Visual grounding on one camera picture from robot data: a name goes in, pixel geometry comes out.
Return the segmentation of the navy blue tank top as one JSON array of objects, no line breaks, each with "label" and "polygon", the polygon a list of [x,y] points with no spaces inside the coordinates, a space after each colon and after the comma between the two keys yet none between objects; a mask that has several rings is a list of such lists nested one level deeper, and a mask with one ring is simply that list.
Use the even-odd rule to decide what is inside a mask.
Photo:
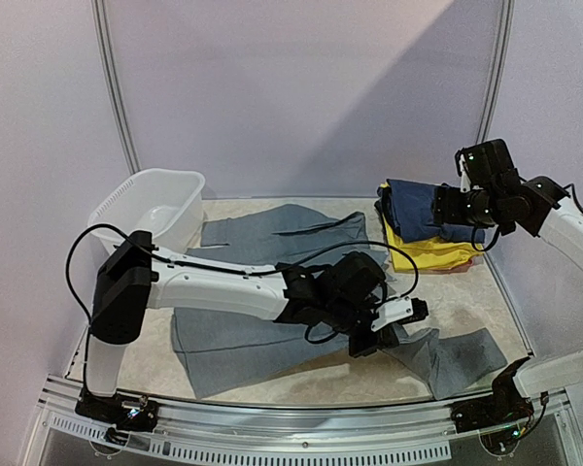
[{"label": "navy blue tank top", "polygon": [[377,188],[376,209],[386,218],[396,236],[404,243],[439,238],[448,243],[477,244],[486,240],[481,229],[471,226],[437,224],[433,220],[432,203],[437,185],[387,179]]}]

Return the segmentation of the grey denim cloth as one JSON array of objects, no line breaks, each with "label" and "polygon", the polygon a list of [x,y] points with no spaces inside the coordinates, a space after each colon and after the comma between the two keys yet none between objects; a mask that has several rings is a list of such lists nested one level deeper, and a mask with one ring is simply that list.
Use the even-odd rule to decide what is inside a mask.
[{"label": "grey denim cloth", "polygon": [[374,278],[360,284],[334,280],[361,259],[383,263],[386,254],[367,244],[365,216],[328,217],[286,204],[238,218],[207,221],[200,258],[253,265],[283,265],[291,300],[272,321],[228,312],[177,308],[171,323],[173,351],[195,395],[209,397],[259,383],[322,355],[350,348],[382,350],[445,399],[503,367],[506,359],[487,329],[442,339],[434,328],[408,334],[398,323],[375,334],[367,309],[354,313],[348,292],[373,298]]}]

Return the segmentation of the white plastic wash basin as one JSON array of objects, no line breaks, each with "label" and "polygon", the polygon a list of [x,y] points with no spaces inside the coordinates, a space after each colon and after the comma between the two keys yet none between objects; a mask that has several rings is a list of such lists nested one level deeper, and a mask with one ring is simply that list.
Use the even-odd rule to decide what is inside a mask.
[{"label": "white plastic wash basin", "polygon": [[108,223],[126,234],[152,233],[153,243],[185,251],[200,233],[205,177],[196,171],[152,168],[117,187],[89,216],[89,226]]}]

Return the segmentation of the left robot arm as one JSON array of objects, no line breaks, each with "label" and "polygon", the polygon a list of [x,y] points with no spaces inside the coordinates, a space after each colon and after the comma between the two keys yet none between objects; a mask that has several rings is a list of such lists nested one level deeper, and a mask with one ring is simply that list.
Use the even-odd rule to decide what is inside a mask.
[{"label": "left robot arm", "polygon": [[118,377],[127,346],[136,341],[148,309],[189,307],[303,325],[325,324],[348,339],[352,357],[396,345],[394,324],[428,316],[411,291],[387,290],[386,274],[368,253],[352,251],[332,265],[317,258],[250,266],[180,255],[154,245],[150,233],[126,236],[97,272],[85,368],[86,402],[105,421],[124,414]]}]

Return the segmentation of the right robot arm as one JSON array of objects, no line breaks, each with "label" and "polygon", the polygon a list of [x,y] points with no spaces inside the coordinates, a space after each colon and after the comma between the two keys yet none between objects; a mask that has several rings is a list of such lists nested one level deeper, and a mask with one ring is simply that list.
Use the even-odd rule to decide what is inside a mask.
[{"label": "right robot arm", "polygon": [[[466,225],[474,230],[494,228],[497,237],[522,229],[556,252],[543,273],[566,308],[578,316],[580,299],[569,291],[583,290],[583,208],[573,188],[546,176],[524,180],[502,139],[458,150],[455,163],[459,186],[441,185],[432,202],[437,224]],[[583,336],[562,340],[555,349],[511,364],[493,382],[483,403],[483,415],[503,423],[521,401],[558,388],[583,383]]]}]

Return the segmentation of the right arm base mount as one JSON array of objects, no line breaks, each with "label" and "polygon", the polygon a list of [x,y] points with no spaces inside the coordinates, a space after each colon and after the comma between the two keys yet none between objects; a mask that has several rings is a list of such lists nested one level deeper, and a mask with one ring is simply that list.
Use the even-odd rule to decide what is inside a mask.
[{"label": "right arm base mount", "polygon": [[491,394],[449,406],[450,419],[458,433],[488,429],[479,435],[479,441],[495,457],[512,455],[546,414],[549,393],[540,393],[541,411],[536,414],[532,398],[521,395],[514,382],[517,371],[530,359],[529,356],[518,359],[503,369],[492,381]]}]

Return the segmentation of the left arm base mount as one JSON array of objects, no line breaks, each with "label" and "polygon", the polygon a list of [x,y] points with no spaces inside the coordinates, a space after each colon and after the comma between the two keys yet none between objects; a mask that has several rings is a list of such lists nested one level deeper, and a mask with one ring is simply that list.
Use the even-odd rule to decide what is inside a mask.
[{"label": "left arm base mount", "polygon": [[104,441],[124,446],[131,433],[154,432],[159,407],[147,395],[134,397],[115,393],[111,397],[101,397],[83,388],[75,413],[108,424]]}]

